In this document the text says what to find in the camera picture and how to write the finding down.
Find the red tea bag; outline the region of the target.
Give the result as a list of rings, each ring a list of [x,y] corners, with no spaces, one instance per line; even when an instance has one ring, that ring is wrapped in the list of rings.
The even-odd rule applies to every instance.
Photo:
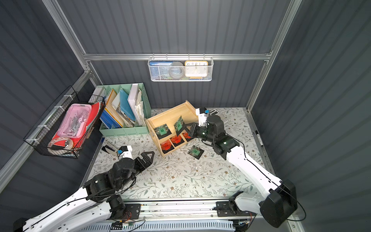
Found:
[[[170,141],[172,142],[172,144],[174,145],[174,147],[177,147],[179,145],[181,145],[182,143],[184,143],[184,139],[181,135],[179,136],[174,136],[174,137],[171,137],[170,138]]]
[[[167,154],[170,151],[174,150],[174,146],[170,140],[161,143],[160,146],[163,154]]]
[[[189,136],[189,134],[186,131],[182,132],[182,136],[185,138],[187,142],[191,141],[193,138]]]

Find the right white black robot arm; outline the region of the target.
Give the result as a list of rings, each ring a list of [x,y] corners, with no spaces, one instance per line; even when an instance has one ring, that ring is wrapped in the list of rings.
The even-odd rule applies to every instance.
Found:
[[[229,198],[227,206],[218,206],[237,215],[243,212],[261,214],[274,228],[280,227],[298,208],[296,187],[287,180],[282,181],[251,158],[244,143],[227,134],[220,116],[210,115],[206,108],[197,108],[198,122],[188,123],[185,129],[192,138],[201,139],[214,152],[244,174],[261,193],[260,197],[249,197],[243,191]]]

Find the green tea bag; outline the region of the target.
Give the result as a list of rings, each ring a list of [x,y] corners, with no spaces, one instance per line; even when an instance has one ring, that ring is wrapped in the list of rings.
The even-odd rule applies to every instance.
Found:
[[[203,155],[204,150],[202,150],[201,148],[199,148],[197,146],[192,146],[192,148],[187,153],[188,153],[188,155],[190,155],[190,156],[199,160],[200,157]]]
[[[167,124],[154,128],[154,131],[159,140],[172,134]]]
[[[183,118],[180,116],[180,118],[175,122],[174,124],[176,136],[179,136],[186,128]]]

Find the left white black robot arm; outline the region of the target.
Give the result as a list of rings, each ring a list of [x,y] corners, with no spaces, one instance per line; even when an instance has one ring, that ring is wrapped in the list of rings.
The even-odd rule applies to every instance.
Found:
[[[15,232],[51,232],[54,229],[73,231],[71,219],[78,228],[92,224],[94,218],[104,220],[132,218],[121,194],[136,184],[137,176],[150,167],[155,153],[142,152],[132,157],[132,147],[116,149],[112,145],[102,151],[118,158],[112,168],[95,175],[70,197],[33,218],[20,218],[14,222]]]

